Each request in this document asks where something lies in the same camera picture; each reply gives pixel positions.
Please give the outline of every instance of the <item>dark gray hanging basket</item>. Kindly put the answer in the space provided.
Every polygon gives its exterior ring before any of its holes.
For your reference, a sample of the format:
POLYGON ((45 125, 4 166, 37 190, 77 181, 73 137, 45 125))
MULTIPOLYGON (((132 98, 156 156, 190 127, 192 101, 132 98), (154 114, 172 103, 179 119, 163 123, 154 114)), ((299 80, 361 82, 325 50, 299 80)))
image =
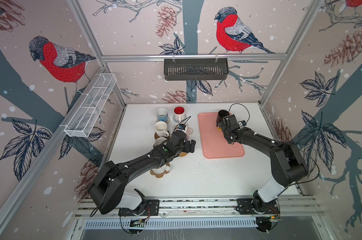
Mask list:
POLYGON ((168 81, 225 80, 228 76, 226 58, 165 59, 164 75, 168 81))

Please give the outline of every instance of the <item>cork coaster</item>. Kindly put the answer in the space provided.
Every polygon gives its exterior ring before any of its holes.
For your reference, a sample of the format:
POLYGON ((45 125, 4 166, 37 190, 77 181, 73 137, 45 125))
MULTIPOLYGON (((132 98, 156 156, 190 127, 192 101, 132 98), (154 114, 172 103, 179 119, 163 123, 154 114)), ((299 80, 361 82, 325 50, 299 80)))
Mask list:
MULTIPOLYGON (((169 136, 168 136, 168 137, 165 137, 165 138, 169 140, 169 138, 170 138, 170 132, 168 131, 168 133, 169 133, 169 136)), ((157 133, 155 133, 155 139, 157 139, 157 138, 159 138, 159 136, 157 135, 157 133)))
POLYGON ((155 175, 156 178, 161 178, 164 174, 168 174, 169 172, 168 171, 164 171, 163 173, 161 174, 155 174, 152 170, 150 170, 150 174, 151 175, 155 175))
POLYGON ((186 155, 188 155, 186 152, 180 152, 180 154, 178 156, 179 157, 185 157, 186 155))
POLYGON ((168 117, 168 121, 166 122, 166 124, 169 124, 170 122, 170 118, 168 117))

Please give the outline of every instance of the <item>wallpaper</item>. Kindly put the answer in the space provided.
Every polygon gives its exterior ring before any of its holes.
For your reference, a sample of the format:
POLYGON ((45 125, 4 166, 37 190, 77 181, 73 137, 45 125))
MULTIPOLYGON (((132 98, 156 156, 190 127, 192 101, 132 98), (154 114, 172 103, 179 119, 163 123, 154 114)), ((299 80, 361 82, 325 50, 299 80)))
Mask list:
POLYGON ((64 239, 77 204, 90 198, 88 184, 98 173, 121 108, 114 94, 105 103, 90 136, 63 138, 61 147, 35 181, 0 239, 64 239))
POLYGON ((283 53, 310 0, 81 0, 104 55, 283 53), (179 38, 181 48, 171 48, 179 38))
POLYGON ((66 1, 0 0, 0 208, 98 68, 66 1))
POLYGON ((108 63, 126 103, 258 101, 280 61, 229 61, 222 81, 167 81, 164 62, 108 63))
POLYGON ((339 239, 362 239, 362 1, 326 0, 266 110, 312 171, 303 184, 339 239))

